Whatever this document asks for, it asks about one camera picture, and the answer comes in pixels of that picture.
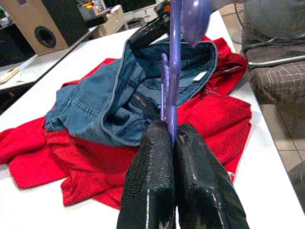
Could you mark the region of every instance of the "jeans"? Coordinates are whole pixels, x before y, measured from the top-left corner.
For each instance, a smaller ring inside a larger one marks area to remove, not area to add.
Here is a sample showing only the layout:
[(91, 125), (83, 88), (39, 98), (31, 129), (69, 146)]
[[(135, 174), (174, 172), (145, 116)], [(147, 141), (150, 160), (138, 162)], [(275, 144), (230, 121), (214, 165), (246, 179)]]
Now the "jeans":
[[(67, 128), (70, 135), (86, 140), (138, 146), (147, 125), (160, 118), (162, 53), (169, 56), (168, 39), (139, 50), (127, 41), (121, 59), (57, 91), (55, 108), (46, 114), (46, 130)], [(194, 49), (182, 40), (178, 105), (203, 88), (216, 63), (212, 42)], [(206, 74), (193, 80), (202, 72)]]

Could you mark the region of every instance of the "red fabric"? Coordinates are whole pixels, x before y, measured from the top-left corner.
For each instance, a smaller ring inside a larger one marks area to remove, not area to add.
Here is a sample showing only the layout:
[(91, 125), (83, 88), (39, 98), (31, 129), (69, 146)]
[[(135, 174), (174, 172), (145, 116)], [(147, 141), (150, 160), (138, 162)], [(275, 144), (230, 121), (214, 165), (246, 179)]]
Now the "red fabric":
[[(213, 93), (202, 91), (180, 106), (179, 123), (194, 125), (225, 168), (234, 173), (250, 131), (251, 110), (249, 104), (224, 95), (244, 74), (246, 61), (229, 53), (223, 40), (218, 40), (217, 45), (217, 69), (206, 86)], [(112, 61), (107, 59), (102, 64)], [(34, 187), (67, 177), (61, 185), (65, 206), (94, 198), (119, 208), (125, 174), (138, 147), (93, 143), (72, 137), (67, 130), (46, 132), (44, 122), (40, 118), (0, 133), (0, 164), (10, 163), (9, 170), (18, 187)]]

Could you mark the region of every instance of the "table surface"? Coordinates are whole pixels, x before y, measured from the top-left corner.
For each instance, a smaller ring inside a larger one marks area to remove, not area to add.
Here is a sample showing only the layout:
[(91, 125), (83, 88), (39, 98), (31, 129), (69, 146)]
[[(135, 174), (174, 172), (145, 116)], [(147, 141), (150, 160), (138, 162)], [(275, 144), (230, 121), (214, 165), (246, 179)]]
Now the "table surface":
[[(37, 81), (96, 29), (98, 29), (98, 26), (89, 28), (85, 35), (79, 38), (67, 49), (59, 50), (42, 56), (33, 56), (33, 61), (29, 62), (29, 64), (24, 69), (22, 69), (18, 74), (8, 80), (6, 83), (0, 84), (0, 90), (5, 90)], [(20, 66), (25, 62), (27, 61), (0, 67), (0, 75), (4, 74), (11, 68)]]
[[(124, 41), (134, 31), (80, 44), (0, 116), (0, 131), (44, 116), (55, 102), (55, 91), (64, 82), (82, 78), (107, 57), (120, 58)], [(207, 36), (224, 37), (234, 50), (219, 12), (211, 16)], [(240, 81), (231, 96), (252, 105), (252, 129), (234, 182), (250, 228), (304, 228), (303, 211), (246, 79)], [(20, 190), (7, 166), (0, 166), (0, 228), (116, 228), (118, 210), (95, 200), (65, 208), (60, 189), (62, 181)]]

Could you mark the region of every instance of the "purple hanger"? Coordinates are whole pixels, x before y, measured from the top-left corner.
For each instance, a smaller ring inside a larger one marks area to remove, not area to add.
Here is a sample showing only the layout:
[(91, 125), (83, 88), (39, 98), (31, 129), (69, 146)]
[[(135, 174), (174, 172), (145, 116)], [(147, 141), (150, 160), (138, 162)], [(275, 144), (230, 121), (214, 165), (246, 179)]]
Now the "purple hanger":
[(162, 54), (161, 120), (166, 120), (168, 124), (172, 146), (178, 134), (177, 102), (181, 71), (181, 14), (183, 35), (186, 41), (195, 47), (202, 40), (208, 27), (211, 0), (183, 0), (183, 8), (182, 0), (171, 1), (170, 67), (168, 67), (166, 54)]

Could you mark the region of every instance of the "floor tile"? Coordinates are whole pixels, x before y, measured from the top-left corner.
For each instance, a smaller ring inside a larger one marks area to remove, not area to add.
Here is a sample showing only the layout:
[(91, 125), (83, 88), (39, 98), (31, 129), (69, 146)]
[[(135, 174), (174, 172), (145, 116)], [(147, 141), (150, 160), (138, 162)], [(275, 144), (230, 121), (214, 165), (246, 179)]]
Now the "floor tile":
[(297, 150), (282, 150), (279, 154), (287, 172), (302, 162)]
[(275, 105), (260, 105), (277, 150), (296, 150)]
[(297, 150), (305, 150), (305, 106), (278, 106), (281, 117)]
[(230, 35), (236, 31), (242, 30), (242, 26), (235, 13), (223, 16), (223, 21)]
[(235, 44), (235, 43), (233, 43), (233, 45), (234, 45), (236, 53), (240, 53), (240, 50), (242, 49), (242, 45), (241, 44)]
[(239, 38), (239, 36), (241, 36), (242, 27), (239, 24), (237, 16), (235, 14), (225, 15), (223, 16), (223, 20), (233, 41), (236, 53), (239, 53), (242, 48), (242, 46), (240, 45), (241, 38)]
[(300, 155), (302, 161), (305, 161), (305, 150), (298, 150), (298, 152), (299, 152), (299, 155)]
[(222, 7), (221, 9), (219, 9), (219, 12), (221, 15), (228, 15), (228, 14), (235, 13), (234, 4), (229, 4), (229, 5)]

